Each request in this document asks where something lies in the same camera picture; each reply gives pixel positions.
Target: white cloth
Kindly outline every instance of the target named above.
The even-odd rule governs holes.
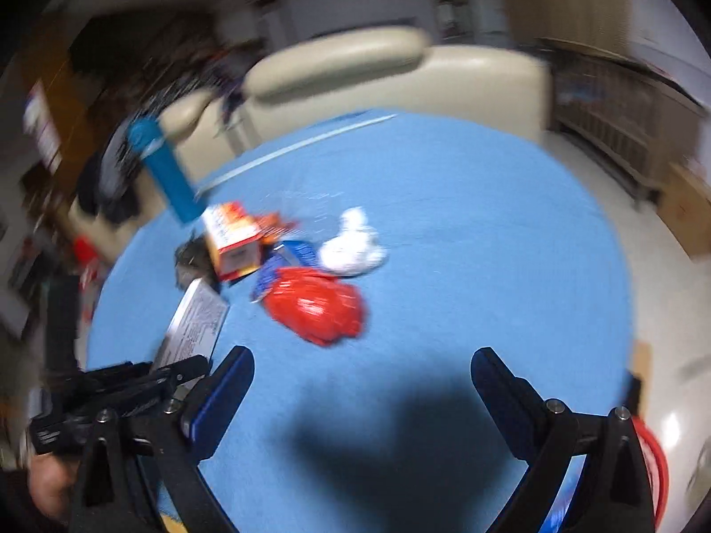
[[[378,233],[367,225],[362,208],[349,208],[340,215],[340,232],[319,249],[321,265],[338,276],[356,276],[385,261],[387,252],[378,246]]]

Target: blue bottle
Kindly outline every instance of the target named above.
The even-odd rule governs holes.
[[[161,187],[176,216],[184,224],[195,220],[205,211],[205,203],[196,198],[193,187],[173,155],[173,147],[163,137],[158,121],[153,118],[136,119],[127,134],[129,145],[138,152]]]

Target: cardboard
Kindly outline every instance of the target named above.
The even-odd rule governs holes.
[[[642,381],[637,416],[644,420],[649,400],[649,386],[652,383],[652,345],[640,340],[635,341],[629,370],[630,373]]]
[[[711,253],[711,187],[673,164],[657,214],[691,257]]]

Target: blue packet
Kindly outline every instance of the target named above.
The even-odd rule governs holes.
[[[281,267],[321,268],[321,264],[310,242],[284,240],[275,244],[272,255],[257,271],[257,284],[250,295],[252,302],[259,302],[269,293],[276,281],[276,270]]]

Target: paper sign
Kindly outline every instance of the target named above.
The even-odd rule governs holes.
[[[54,174],[62,162],[62,158],[59,156],[61,140],[52,120],[41,80],[35,83],[27,97],[24,127],[27,134],[34,136],[44,165],[47,166],[51,174]]]
[[[195,279],[180,301],[152,370],[201,354],[210,358],[229,304],[203,279]]]

